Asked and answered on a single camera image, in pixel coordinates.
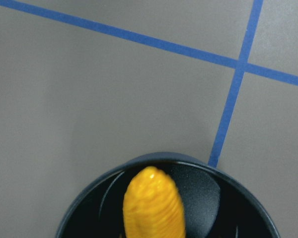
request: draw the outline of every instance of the black bowl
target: black bowl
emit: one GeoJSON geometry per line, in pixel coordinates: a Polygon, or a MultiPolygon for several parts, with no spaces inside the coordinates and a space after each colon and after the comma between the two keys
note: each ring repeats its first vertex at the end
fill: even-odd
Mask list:
{"type": "Polygon", "coordinates": [[[186,238],[280,237],[263,206],[234,179],[195,158],[160,152],[130,160],[92,182],[69,207],[56,238],[124,237],[124,193],[148,165],[175,181],[185,209],[186,238]]]}

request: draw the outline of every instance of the corn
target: corn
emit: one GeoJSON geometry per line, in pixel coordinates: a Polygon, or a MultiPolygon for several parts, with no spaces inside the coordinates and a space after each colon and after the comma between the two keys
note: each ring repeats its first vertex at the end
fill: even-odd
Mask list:
{"type": "Polygon", "coordinates": [[[127,238],[185,238],[184,208],[175,182],[149,166],[128,185],[123,203],[127,238]]]}

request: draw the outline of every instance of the yellow object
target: yellow object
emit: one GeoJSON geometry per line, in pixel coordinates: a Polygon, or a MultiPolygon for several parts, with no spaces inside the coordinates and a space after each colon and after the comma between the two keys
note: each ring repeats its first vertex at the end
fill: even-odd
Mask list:
{"type": "Polygon", "coordinates": [[[149,166],[128,185],[123,204],[127,238],[185,238],[184,208],[175,182],[149,166]]]}

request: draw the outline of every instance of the tile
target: tile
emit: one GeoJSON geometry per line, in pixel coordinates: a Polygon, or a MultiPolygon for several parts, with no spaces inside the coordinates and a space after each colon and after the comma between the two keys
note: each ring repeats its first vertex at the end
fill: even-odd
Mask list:
{"type": "Polygon", "coordinates": [[[126,30],[238,58],[251,0],[24,0],[126,30]]]}
{"type": "Polygon", "coordinates": [[[136,156],[206,162],[232,75],[0,7],[0,237],[54,236],[85,186],[136,156]]]}
{"type": "Polygon", "coordinates": [[[298,87],[246,74],[219,168],[262,202],[282,237],[298,237],[298,87]]]}
{"type": "Polygon", "coordinates": [[[298,76],[298,1],[264,1],[249,62],[298,76]]]}

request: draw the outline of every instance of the blue line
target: blue line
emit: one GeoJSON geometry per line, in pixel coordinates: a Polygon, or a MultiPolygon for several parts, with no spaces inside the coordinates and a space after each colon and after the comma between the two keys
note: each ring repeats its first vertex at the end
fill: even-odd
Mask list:
{"type": "Polygon", "coordinates": [[[38,6],[30,5],[14,0],[0,0],[0,6],[5,6],[15,10],[27,12],[37,16],[45,17],[51,20],[63,22],[73,26],[82,27],[88,30],[100,32],[106,35],[115,36],[121,39],[133,41],[146,46],[151,46],[161,50],[173,52],[179,55],[188,56],[191,58],[208,61],[222,66],[235,68],[237,60],[228,57],[216,55],[206,51],[201,51],[191,47],[172,43],[169,41],[160,40],[154,37],[142,35],[139,33],[127,31],[117,27],[109,26],[99,22],[83,19],[76,16],[60,13],[57,11],[48,10],[38,6]]]}
{"type": "Polygon", "coordinates": [[[246,72],[298,86],[298,76],[248,63],[246,72]]]}
{"type": "Polygon", "coordinates": [[[220,125],[215,136],[211,155],[208,164],[216,167],[219,162],[221,151],[227,135],[230,120],[234,111],[235,103],[238,97],[240,86],[242,84],[243,76],[247,66],[247,61],[252,48],[259,15],[262,9],[263,0],[254,0],[250,18],[248,20],[246,33],[244,36],[242,48],[239,54],[236,70],[233,76],[232,84],[230,86],[224,111],[221,117],[220,125]]]}

